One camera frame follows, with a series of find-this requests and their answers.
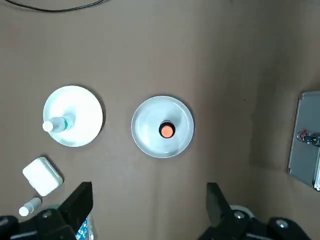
plastic bottle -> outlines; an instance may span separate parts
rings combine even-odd
[[[34,210],[36,210],[38,207],[40,207],[42,204],[42,201],[38,197],[32,198],[30,201],[25,203],[22,207],[19,209],[19,214],[22,217],[26,217],[29,214],[33,213]]]
[[[42,128],[46,132],[52,133],[60,133],[65,130],[72,128],[74,125],[72,118],[64,115],[64,116],[55,116],[50,118],[50,120],[45,121],[42,124]]]

white bottle cap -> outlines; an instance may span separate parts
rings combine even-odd
[[[29,214],[33,213],[35,209],[37,209],[42,204],[42,201],[38,197],[34,197],[30,201],[28,201],[26,204],[24,204],[19,209],[19,214],[22,217],[28,216]]]
[[[45,121],[43,124],[42,124],[42,128],[43,130],[45,130],[46,132],[51,132],[53,129],[54,129],[54,125],[52,124],[52,122],[50,121]]]
[[[20,207],[20,209],[19,209],[19,214],[20,214],[22,217],[28,216],[29,212],[30,212],[29,209],[28,209],[27,207],[25,207],[25,206],[22,206],[22,207]]]

brown cardboard surface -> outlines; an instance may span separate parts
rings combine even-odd
[[[43,206],[92,181],[99,239],[196,239],[209,225],[207,182],[318,239],[320,194],[285,169],[298,96],[320,87],[319,21],[316,0],[110,0],[62,14],[1,2],[0,214],[35,195],[22,169],[47,155],[65,182]],[[42,130],[47,97],[71,84],[106,110],[99,136],[77,149]],[[145,155],[130,129],[138,105],[163,94],[195,120],[191,145],[171,159]]]

black cable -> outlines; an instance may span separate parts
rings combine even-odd
[[[100,3],[102,3],[105,0],[97,0],[93,3],[89,3],[86,5],[82,5],[82,6],[76,6],[76,7],[71,7],[71,8],[66,8],[66,9],[57,9],[57,10],[51,10],[51,9],[44,9],[44,8],[38,8],[38,7],[33,7],[33,6],[28,6],[28,5],[24,5],[21,3],[17,3],[15,1],[11,1],[11,0],[5,0],[6,2],[19,6],[21,8],[26,8],[26,9],[31,9],[31,10],[35,10],[35,11],[39,11],[39,12],[45,12],[45,13],[64,13],[64,12],[71,12],[74,10],[79,10],[79,9],[85,9],[85,8],[89,8],[95,5],[98,5]]]

white box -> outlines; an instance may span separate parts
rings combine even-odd
[[[22,173],[42,197],[47,196],[63,183],[62,177],[44,156],[32,161],[22,170]]]

